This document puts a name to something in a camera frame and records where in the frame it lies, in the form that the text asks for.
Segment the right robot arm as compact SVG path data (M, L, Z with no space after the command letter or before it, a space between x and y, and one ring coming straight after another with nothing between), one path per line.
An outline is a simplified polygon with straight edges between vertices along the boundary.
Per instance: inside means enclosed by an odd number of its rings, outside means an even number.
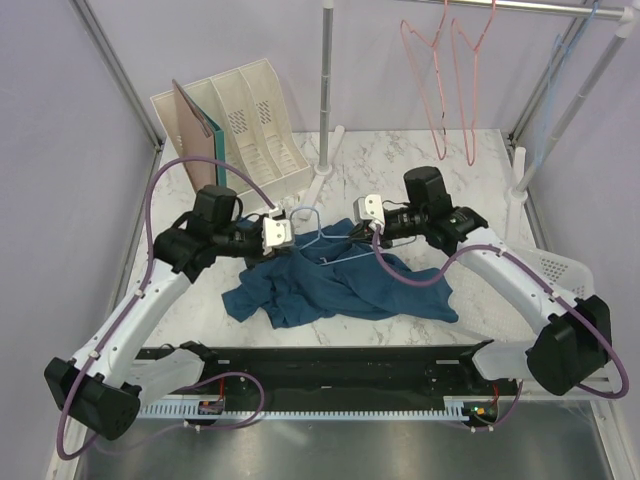
M580 298L542 278L509 248L487 221L469 207L453 204L440 170L417 167L403 176L408 200L387 210L378 194L354 202L356 225L350 238L368 243L374 254L394 240L422 236L487 282L527 322L530 342L485 341L458 368L467 392L483 392L494 380L533 379L561 396L614 359L610 310L597 295Z

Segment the blue t shirt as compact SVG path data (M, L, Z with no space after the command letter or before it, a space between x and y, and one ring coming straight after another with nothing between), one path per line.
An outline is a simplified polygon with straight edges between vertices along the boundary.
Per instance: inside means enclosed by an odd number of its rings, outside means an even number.
M243 322L262 309L273 328L293 328L344 315L377 321L411 315L453 324L453 290L444 280L417 288L387 274L366 244L344 237L354 223L343 218L296 237L296 248L239 274L240 285L222 295L227 314Z

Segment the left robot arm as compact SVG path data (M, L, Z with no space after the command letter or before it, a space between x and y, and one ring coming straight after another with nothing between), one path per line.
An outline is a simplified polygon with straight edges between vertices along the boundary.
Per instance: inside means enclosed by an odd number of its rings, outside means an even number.
M235 215L242 202L208 185L194 206L157 235L143 277L94 336L70 359L53 358L44 378L58 408L106 440L121 437L139 411L186 386L208 393L219 369L194 342L137 367L134 361L169 308L220 257L258 263L293 243L293 227L276 208L252 223Z

